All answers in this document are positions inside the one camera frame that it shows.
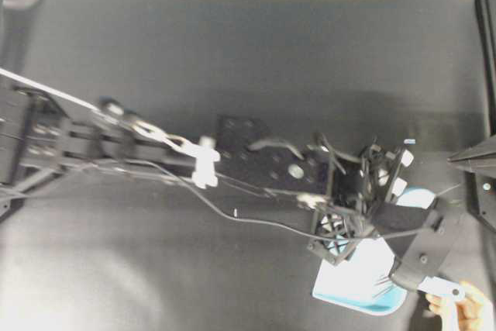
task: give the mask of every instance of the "light blue object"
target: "light blue object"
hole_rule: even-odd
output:
[[[429,190],[409,188],[397,204],[427,209],[435,197]],[[407,295],[405,289],[387,279],[383,283],[393,261],[394,254],[383,239],[364,240],[354,255],[337,267],[322,261],[312,295],[369,315],[391,314],[403,305]]]

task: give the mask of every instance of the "human hand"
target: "human hand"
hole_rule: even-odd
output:
[[[491,301],[475,286],[460,282],[465,299],[455,303],[451,298],[427,294],[429,310],[441,317],[443,331],[494,331],[494,310]]]

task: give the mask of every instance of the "black cable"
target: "black cable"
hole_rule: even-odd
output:
[[[156,164],[156,163],[148,161],[148,160],[128,159],[128,160],[124,160],[124,161],[127,164],[138,164],[138,165],[147,165],[147,166],[154,167],[157,170],[159,170],[160,172],[162,172],[163,174],[166,174],[167,176],[170,176],[170,177],[176,179],[180,184],[182,184],[184,187],[186,187],[186,189],[188,189],[193,195],[195,195],[198,199],[200,199],[208,207],[210,207],[210,209],[212,209],[212,211],[214,211],[215,213],[217,213],[221,217],[224,217],[228,220],[235,221],[235,222],[246,222],[246,223],[261,224],[261,225],[267,225],[267,226],[275,226],[278,228],[289,230],[293,233],[299,234],[300,236],[306,236],[307,238],[312,238],[314,240],[323,240],[323,241],[335,242],[335,243],[338,243],[338,242],[360,242],[360,241],[366,240],[366,239],[375,240],[375,239],[380,238],[380,237],[387,240],[387,239],[397,238],[397,237],[401,237],[401,236],[411,236],[411,235],[414,235],[414,234],[417,234],[417,233],[420,233],[422,231],[427,230],[426,228],[422,228],[422,229],[405,230],[404,232],[384,234],[383,236],[365,236],[365,237],[360,237],[360,238],[337,239],[337,238],[328,238],[325,236],[318,236],[315,234],[307,233],[307,232],[304,232],[300,229],[296,229],[292,226],[283,224],[282,222],[276,222],[276,221],[271,221],[271,220],[266,220],[266,219],[238,218],[238,217],[234,217],[234,216],[229,215],[229,214],[225,213],[224,211],[222,211],[219,207],[217,207],[217,205],[215,205],[212,201],[210,201],[207,197],[205,197],[200,191],[196,190],[195,187],[193,187],[192,185],[187,183],[183,178],[180,178],[179,176],[177,176],[173,172],[170,172],[169,170],[161,167],[159,164]],[[118,164],[118,163],[120,163],[118,160],[112,160],[112,159],[96,160],[96,161],[93,161],[93,162],[88,163],[88,164],[83,164],[80,167],[73,168],[72,170],[70,170],[70,174],[75,174],[76,173],[75,171],[82,171],[82,170],[92,168],[92,167],[95,167],[98,169],[102,165]],[[70,176],[70,174],[66,175],[66,177],[62,177],[62,178],[58,179],[58,183],[56,184],[55,188],[60,186],[60,184],[62,184],[62,181],[67,180],[67,177]],[[30,193],[30,194],[18,193],[17,195],[12,195],[12,196],[9,196],[7,198],[0,198],[0,202],[10,201],[10,200],[14,200],[14,199],[39,198],[39,197],[43,196],[44,191],[46,191],[46,190],[35,191],[33,193]]]
[[[261,224],[261,225],[268,225],[268,226],[275,226],[278,228],[286,229],[289,230],[293,233],[299,234],[301,236],[306,236],[307,238],[312,238],[314,240],[325,240],[328,242],[360,242],[361,240],[365,239],[376,239],[379,237],[361,237],[361,238],[345,238],[345,239],[337,239],[337,238],[328,238],[325,236],[318,236],[315,234],[307,233],[304,232],[300,229],[296,229],[292,226],[283,224],[282,222],[275,222],[271,220],[266,220],[266,219],[245,219],[245,218],[240,218],[240,217],[234,217],[232,215],[229,215],[228,213],[225,213],[222,211],[217,205],[215,205],[212,201],[210,201],[207,197],[205,197],[200,191],[195,189],[192,185],[187,183],[185,180],[174,174],[173,172],[170,172],[169,170],[161,167],[159,164],[156,164],[154,162],[150,162],[148,160],[133,160],[133,159],[128,159],[125,160],[126,163],[129,164],[141,164],[141,165],[148,165],[151,167],[156,168],[157,170],[161,171],[162,173],[166,174],[167,176],[170,176],[172,178],[175,178],[180,184],[182,184],[186,189],[188,189],[193,195],[195,195],[198,199],[200,199],[202,202],[204,202],[212,211],[220,215],[221,217],[224,217],[228,220],[235,221],[235,222],[246,222],[246,223],[253,223],[253,224]],[[404,232],[398,232],[398,233],[391,233],[391,234],[384,234],[381,236],[381,238],[390,239],[390,238],[397,238],[400,236],[411,236],[417,233],[420,233],[421,231],[427,230],[426,228],[422,229],[413,229],[413,230],[406,230]]]

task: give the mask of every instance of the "wire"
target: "wire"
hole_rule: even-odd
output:
[[[212,211],[220,215],[221,217],[224,217],[228,220],[235,221],[235,222],[246,222],[246,223],[253,223],[253,224],[261,224],[261,225],[267,225],[267,226],[275,226],[278,228],[286,229],[289,230],[293,233],[299,234],[301,236],[306,236],[308,238],[312,238],[314,240],[325,240],[328,242],[360,242],[362,240],[366,239],[372,239],[375,240],[377,238],[384,238],[390,239],[390,238],[396,238],[400,236],[411,236],[415,235],[417,233],[420,233],[421,231],[427,230],[426,228],[421,228],[421,229],[413,229],[413,230],[406,230],[404,232],[398,232],[398,233],[391,233],[391,234],[384,234],[383,236],[378,236],[378,237],[372,237],[372,236],[365,236],[365,237],[360,237],[360,238],[346,238],[346,239],[337,239],[337,238],[328,238],[325,236],[318,236],[315,234],[307,233],[304,232],[300,229],[296,229],[292,226],[283,224],[282,222],[275,222],[271,220],[266,220],[266,219],[245,219],[245,218],[240,218],[240,217],[234,217],[228,213],[225,213],[222,211],[217,205],[215,205],[212,201],[210,201],[207,197],[205,197],[200,191],[196,190],[193,186],[189,185],[185,180],[174,174],[173,172],[170,172],[169,170],[161,167],[159,164],[156,164],[154,162],[150,162],[148,160],[133,160],[133,159],[128,159],[125,160],[126,163],[129,164],[141,164],[141,165],[148,165],[151,167],[156,168],[157,170],[161,171],[162,173],[166,174],[167,176],[170,176],[172,178],[175,178],[180,184],[182,184],[186,189],[188,189],[193,195],[195,195],[198,199],[200,199],[203,203],[205,203]]]
[[[329,238],[326,236],[319,236],[316,234],[311,234],[304,232],[300,229],[296,229],[292,226],[283,224],[282,222],[276,222],[276,221],[271,221],[271,220],[266,220],[266,219],[246,219],[246,218],[240,218],[240,217],[234,217],[232,215],[229,215],[228,213],[225,213],[222,211],[217,205],[215,205],[212,201],[210,201],[207,197],[205,197],[200,191],[195,189],[192,185],[189,185],[183,178],[180,178],[177,176],[175,173],[170,172],[169,170],[161,167],[159,164],[156,164],[154,162],[148,161],[148,160],[136,160],[136,159],[127,159],[124,160],[127,164],[138,164],[138,165],[146,165],[146,166],[151,166],[162,172],[163,174],[166,174],[167,176],[170,176],[177,180],[181,185],[186,187],[193,195],[195,195],[198,199],[200,199],[203,203],[205,203],[212,211],[220,215],[221,217],[235,221],[235,222],[246,222],[246,223],[253,223],[253,224],[260,224],[260,225],[266,225],[266,226],[275,226],[278,228],[286,229],[289,230],[295,234],[298,234],[300,236],[306,236],[307,238],[312,238],[314,240],[323,240],[327,242],[334,242],[334,243],[339,243],[339,242],[360,242],[362,240],[376,240],[378,238],[384,238],[385,240],[387,239],[392,239],[392,238],[397,238],[401,236],[411,236],[417,233],[420,233],[422,231],[428,230],[427,228],[421,228],[421,229],[413,229],[413,230],[406,230],[404,232],[397,232],[397,233],[389,233],[389,234],[384,234],[383,236],[364,236],[364,237],[356,237],[356,238],[343,238],[343,239],[337,239],[337,238]],[[102,159],[102,160],[95,160],[89,164],[82,164],[79,167],[72,168],[70,170],[71,174],[76,174],[77,171],[82,171],[88,168],[96,167],[99,168],[99,166],[106,165],[106,164],[119,164],[120,162],[118,160],[113,160],[113,159]],[[61,181],[67,180],[67,178],[70,175],[66,175],[63,178],[59,179],[59,184],[56,184],[56,187],[60,186]],[[30,194],[23,194],[23,193],[18,193],[17,195],[12,195],[8,198],[0,198],[0,202],[3,201],[11,201],[14,199],[28,199],[28,198],[39,198],[40,196],[43,196],[43,193],[46,190],[42,191],[35,191]]]
[[[48,87],[47,85],[38,83],[36,81],[32,81],[31,79],[24,78],[24,77],[22,77],[16,73],[12,73],[11,71],[8,71],[8,70],[3,69],[1,67],[0,67],[0,75],[3,75],[4,77],[7,77],[7,78],[11,78],[14,81],[28,85],[28,86],[33,87],[35,89],[45,91],[46,93],[49,93],[51,95],[63,98],[64,100],[68,100],[70,102],[73,102],[74,104],[83,106],[86,109],[90,109],[93,112],[98,111],[98,108],[95,105],[90,104],[89,102],[86,102],[84,100],[81,100],[80,98],[74,97],[73,95],[69,95],[68,93],[59,91],[58,89]]]

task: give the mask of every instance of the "metal bolt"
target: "metal bolt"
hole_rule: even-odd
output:
[[[292,177],[297,179],[303,178],[303,176],[305,176],[305,171],[303,171],[303,168],[301,168],[297,164],[290,164],[288,167],[288,172]]]
[[[55,155],[55,149],[53,147],[45,147],[43,149],[43,154],[47,155],[48,157],[53,157]]]
[[[48,132],[52,136],[59,136],[60,135],[60,130],[57,127],[49,127]]]
[[[35,155],[41,154],[41,148],[37,145],[31,145],[28,147],[28,152]]]
[[[235,122],[232,119],[227,119],[226,120],[226,128],[234,128]]]
[[[40,135],[44,135],[47,133],[48,131],[48,127],[45,126],[44,124],[41,124],[41,123],[37,123],[34,127],[33,127],[33,131],[36,132],[36,133],[39,133]]]

